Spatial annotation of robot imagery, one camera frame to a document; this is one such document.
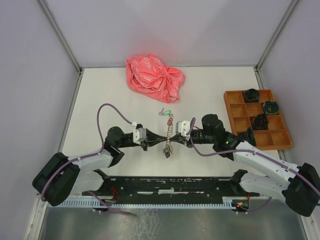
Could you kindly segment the large metal keyring with keys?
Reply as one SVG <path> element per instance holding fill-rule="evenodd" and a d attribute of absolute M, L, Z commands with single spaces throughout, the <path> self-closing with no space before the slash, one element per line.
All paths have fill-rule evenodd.
<path fill-rule="evenodd" d="M 168 159 L 172 153 L 172 145 L 170 142 L 170 138 L 172 137 L 172 134 L 173 134 L 173 123 L 172 123 L 172 125 L 168 125 L 168 127 L 167 127 L 167 132 L 166 132 L 167 140 L 166 140 L 165 146 L 162 150 L 166 159 Z"/>

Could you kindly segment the red tag key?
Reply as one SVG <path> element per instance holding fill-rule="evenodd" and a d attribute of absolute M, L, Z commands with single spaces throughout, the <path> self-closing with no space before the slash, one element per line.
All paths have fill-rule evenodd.
<path fill-rule="evenodd" d="M 173 124 L 174 115 L 173 115 L 172 113 L 170 113 L 170 114 L 168 115 L 168 117 L 169 117 L 169 119 L 168 119 L 168 121 L 167 121 L 167 125 L 170 126 L 170 125 Z"/>

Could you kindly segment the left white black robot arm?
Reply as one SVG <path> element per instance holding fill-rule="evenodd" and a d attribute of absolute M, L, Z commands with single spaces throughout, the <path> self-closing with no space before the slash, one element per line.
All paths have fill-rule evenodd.
<path fill-rule="evenodd" d="M 164 136 L 139 127 L 131 133 L 111 127 L 101 149 L 83 156 L 69 157 L 55 153 L 32 181 L 32 186 L 44 201 L 55 207 L 70 195 L 96 191 L 106 195 L 111 189 L 103 168 L 113 167 L 125 155 L 121 148 L 148 147 L 166 141 Z"/>

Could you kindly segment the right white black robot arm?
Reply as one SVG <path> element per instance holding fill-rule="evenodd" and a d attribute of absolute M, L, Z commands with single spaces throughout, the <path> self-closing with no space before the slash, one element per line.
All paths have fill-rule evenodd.
<path fill-rule="evenodd" d="M 295 213 L 310 217 L 320 204 L 320 176 L 310 164 L 297 165 L 276 159 L 251 145 L 248 141 L 225 130 L 223 122 L 216 114 L 202 117 L 201 129 L 194 129 L 195 118 L 191 121 L 173 119 L 167 122 L 168 142 L 181 141 L 187 147 L 197 144 L 211 144 L 213 156 L 221 156 L 231 161 L 247 165 L 260 173 L 255 175 L 246 170 L 238 170 L 229 183 L 231 193 L 236 196 L 244 192 L 257 193 L 283 201 Z"/>

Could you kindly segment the green tag key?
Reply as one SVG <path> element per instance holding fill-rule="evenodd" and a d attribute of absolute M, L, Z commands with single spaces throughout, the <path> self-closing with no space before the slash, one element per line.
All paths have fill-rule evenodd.
<path fill-rule="evenodd" d="M 164 108 L 161 109 L 161 111 L 158 113 L 159 116 L 169 116 L 172 113 L 171 110 L 165 110 Z"/>

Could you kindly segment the crumpled pink cloth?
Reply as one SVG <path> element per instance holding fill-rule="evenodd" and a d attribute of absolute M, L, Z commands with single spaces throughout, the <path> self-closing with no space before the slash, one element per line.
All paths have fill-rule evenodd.
<path fill-rule="evenodd" d="M 179 88 L 186 80 L 180 69 L 164 65 L 151 53 L 130 56 L 125 65 L 126 82 L 132 91 L 166 104 L 180 99 Z"/>

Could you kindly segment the black coiled item lower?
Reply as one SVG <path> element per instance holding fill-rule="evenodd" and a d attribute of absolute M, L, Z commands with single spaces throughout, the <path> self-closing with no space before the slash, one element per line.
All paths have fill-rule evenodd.
<path fill-rule="evenodd" d="M 262 131 L 268 128 L 269 121 L 264 113 L 258 114 L 251 119 L 251 126 L 239 135 L 241 140 L 249 142 L 251 145 L 256 146 L 256 139 L 254 131 Z"/>

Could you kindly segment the black coiled item top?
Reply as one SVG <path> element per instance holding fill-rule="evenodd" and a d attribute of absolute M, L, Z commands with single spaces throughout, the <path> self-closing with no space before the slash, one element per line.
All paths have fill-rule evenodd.
<path fill-rule="evenodd" d="M 245 103 L 258 103 L 260 98 L 260 93 L 256 89 L 250 88 L 250 89 L 244 90 L 242 92 L 242 96 Z"/>

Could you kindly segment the wooden compartment tray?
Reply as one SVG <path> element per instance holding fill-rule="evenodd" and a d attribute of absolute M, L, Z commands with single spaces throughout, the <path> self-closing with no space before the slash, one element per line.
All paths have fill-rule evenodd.
<path fill-rule="evenodd" d="M 224 101 L 233 134 L 263 151 L 293 147 L 279 105 L 270 89 L 226 91 Z"/>

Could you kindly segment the green black coiled item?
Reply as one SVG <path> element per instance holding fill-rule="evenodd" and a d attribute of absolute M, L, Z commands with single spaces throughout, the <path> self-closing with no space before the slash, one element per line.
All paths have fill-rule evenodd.
<path fill-rule="evenodd" d="M 262 110 L 267 116 L 274 116 L 279 114 L 279 105 L 276 101 L 268 100 L 262 104 Z"/>

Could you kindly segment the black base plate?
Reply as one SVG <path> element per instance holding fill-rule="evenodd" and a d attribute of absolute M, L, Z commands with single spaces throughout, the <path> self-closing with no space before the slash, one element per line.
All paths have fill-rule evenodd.
<path fill-rule="evenodd" d="M 260 194 L 240 190 L 235 194 L 228 186 L 231 177 L 112 176 L 93 193 L 111 197 L 117 204 L 221 204 L 223 197 L 258 197 Z"/>

